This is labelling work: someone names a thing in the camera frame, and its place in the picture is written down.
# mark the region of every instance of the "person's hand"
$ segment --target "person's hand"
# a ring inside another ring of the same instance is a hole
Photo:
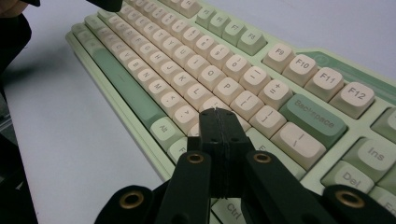
[[[0,18],[17,17],[26,9],[27,5],[20,0],[0,0]]]

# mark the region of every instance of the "table surface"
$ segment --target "table surface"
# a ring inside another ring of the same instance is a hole
[[[291,45],[321,47],[396,79],[395,1],[206,0]],[[10,114],[40,223],[93,223],[109,197],[162,181],[64,39],[97,11],[42,1],[33,36],[5,75]]]

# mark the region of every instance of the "keyboard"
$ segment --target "keyboard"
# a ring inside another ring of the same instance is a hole
[[[307,189],[348,185],[396,216],[396,82],[197,0],[127,0],[66,39],[163,180],[219,107]],[[239,199],[211,208],[211,223],[245,223]]]

